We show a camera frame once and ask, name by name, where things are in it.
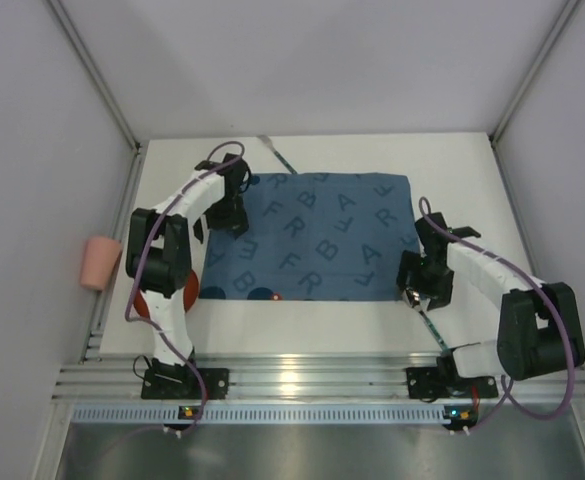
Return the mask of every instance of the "gray floor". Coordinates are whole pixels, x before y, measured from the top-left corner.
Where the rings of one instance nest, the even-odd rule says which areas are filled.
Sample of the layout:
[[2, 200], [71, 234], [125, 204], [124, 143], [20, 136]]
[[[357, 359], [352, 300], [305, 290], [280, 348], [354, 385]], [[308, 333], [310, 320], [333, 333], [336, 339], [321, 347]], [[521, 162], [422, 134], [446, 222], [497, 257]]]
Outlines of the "gray floor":
[[58, 479], [585, 479], [571, 414], [535, 422], [504, 408], [470, 437], [436, 427], [214, 425], [177, 440], [155, 430], [103, 455], [135, 428], [74, 425]]

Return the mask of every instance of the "metal corner post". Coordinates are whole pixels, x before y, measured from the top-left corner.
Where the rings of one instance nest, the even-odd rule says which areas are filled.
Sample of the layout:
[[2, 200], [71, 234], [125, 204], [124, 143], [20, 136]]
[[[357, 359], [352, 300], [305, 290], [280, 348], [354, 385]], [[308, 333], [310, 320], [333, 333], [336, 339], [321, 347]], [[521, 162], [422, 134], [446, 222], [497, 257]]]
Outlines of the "metal corner post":
[[503, 137], [503, 133], [507, 129], [516, 112], [521, 107], [523, 100], [541, 72], [543, 65], [545, 65], [545, 62], [554, 50], [554, 47], [565, 33], [568, 25], [572, 19], [574, 19], [576, 13], [579, 10], [579, 7], [583, 4], [583, 2], [584, 0], [566, 0], [563, 4], [561, 11], [557, 15], [554, 23], [552, 24], [552, 27], [550, 28], [550, 31], [545, 36], [539, 51], [534, 56], [534, 60], [528, 67], [527, 73], [515, 90], [514, 95], [508, 101], [507, 107], [505, 108], [503, 114], [501, 114], [494, 132], [490, 134], [490, 141], [493, 146], [497, 145]]
[[96, 88], [99, 96], [105, 103], [106, 108], [109, 110], [114, 122], [117, 124], [121, 134], [125, 138], [130, 148], [138, 151], [140, 148], [139, 141], [134, 135], [134, 132], [130, 128], [128, 121], [126, 120], [118, 102], [114, 98], [110, 87], [106, 83], [101, 71], [99, 70], [96, 62], [90, 55], [90, 52], [81, 38], [74, 22], [70, 18], [70, 15], [63, 5], [61, 0], [43, 0], [44, 3], [49, 7], [52, 15], [56, 19], [57, 23], [65, 33], [70, 45], [77, 54], [79, 61], [83, 65], [86, 73], [90, 77], [94, 87]]

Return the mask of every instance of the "table surface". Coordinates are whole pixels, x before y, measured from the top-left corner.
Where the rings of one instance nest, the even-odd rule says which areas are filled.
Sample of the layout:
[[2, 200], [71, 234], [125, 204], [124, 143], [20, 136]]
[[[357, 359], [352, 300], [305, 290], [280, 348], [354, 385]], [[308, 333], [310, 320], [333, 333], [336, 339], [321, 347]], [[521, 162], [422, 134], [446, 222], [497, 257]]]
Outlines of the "table surface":
[[[149, 208], [185, 182], [210, 150], [229, 139], [154, 140], [148, 147], [135, 207]], [[256, 138], [239, 139], [254, 173], [286, 172]], [[484, 133], [273, 137], [300, 173], [381, 172], [407, 175], [415, 218], [425, 195], [449, 225], [470, 225], [493, 250], [529, 270], [514, 216]], [[216, 160], [223, 157], [219, 153]], [[205, 245], [192, 242], [201, 278]], [[152, 353], [144, 324], [127, 324], [123, 310], [132, 280], [121, 262], [106, 312], [101, 355]], [[449, 346], [496, 336], [498, 312], [458, 275], [452, 302], [430, 313]], [[402, 302], [302, 302], [199, 299], [187, 328], [197, 353], [210, 355], [434, 352], [420, 316]]]

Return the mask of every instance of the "blue cloth with letters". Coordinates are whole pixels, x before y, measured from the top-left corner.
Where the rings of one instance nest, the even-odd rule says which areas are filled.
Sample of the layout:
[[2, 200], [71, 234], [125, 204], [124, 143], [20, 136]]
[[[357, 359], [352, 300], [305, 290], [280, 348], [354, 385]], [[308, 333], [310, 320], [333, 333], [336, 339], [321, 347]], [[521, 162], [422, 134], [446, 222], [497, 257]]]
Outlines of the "blue cloth with letters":
[[396, 300], [419, 251], [402, 175], [255, 174], [243, 199], [250, 229], [210, 232], [201, 298]]

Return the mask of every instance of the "white wall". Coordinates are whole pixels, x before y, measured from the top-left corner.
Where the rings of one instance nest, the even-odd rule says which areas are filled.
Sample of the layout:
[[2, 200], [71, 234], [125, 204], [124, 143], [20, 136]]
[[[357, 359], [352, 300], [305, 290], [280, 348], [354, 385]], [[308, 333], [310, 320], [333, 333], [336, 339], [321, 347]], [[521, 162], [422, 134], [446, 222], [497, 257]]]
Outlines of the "white wall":
[[501, 153], [540, 272], [576, 290], [585, 329], [585, 2]]
[[142, 138], [490, 131], [563, 0], [64, 0]]
[[59, 365], [80, 347], [84, 239], [131, 153], [41, 0], [0, 0], [0, 479], [26, 478]]

